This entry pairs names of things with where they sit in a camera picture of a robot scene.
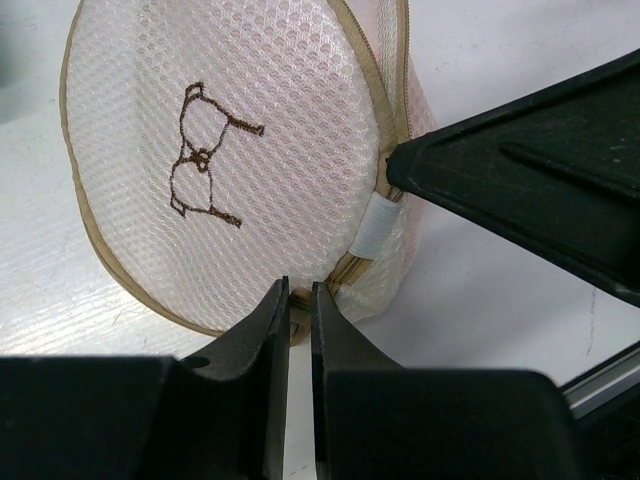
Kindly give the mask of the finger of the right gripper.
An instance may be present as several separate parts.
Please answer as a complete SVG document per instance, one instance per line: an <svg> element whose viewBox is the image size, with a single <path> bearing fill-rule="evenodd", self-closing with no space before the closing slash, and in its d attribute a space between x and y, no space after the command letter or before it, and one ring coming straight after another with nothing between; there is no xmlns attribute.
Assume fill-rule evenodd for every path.
<svg viewBox="0 0 640 480"><path fill-rule="evenodd" d="M639 301L639 55L399 145L389 182Z"/></svg>

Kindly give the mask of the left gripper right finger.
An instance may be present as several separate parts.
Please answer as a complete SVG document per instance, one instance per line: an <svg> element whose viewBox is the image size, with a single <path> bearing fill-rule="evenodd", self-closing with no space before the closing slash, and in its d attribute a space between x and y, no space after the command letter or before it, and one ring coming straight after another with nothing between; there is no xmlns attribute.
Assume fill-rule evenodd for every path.
<svg viewBox="0 0 640 480"><path fill-rule="evenodd" d="M411 369L312 293L312 386L321 479L576 479L576 423L526 370Z"/></svg>

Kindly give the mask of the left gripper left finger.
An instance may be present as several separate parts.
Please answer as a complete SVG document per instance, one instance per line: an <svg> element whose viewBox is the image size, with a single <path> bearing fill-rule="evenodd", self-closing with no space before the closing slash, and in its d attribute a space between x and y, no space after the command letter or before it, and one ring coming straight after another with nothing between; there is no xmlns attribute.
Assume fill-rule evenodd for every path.
<svg viewBox="0 0 640 480"><path fill-rule="evenodd" d="M1 361L5 479L279 479L289 285L184 359Z"/></svg>

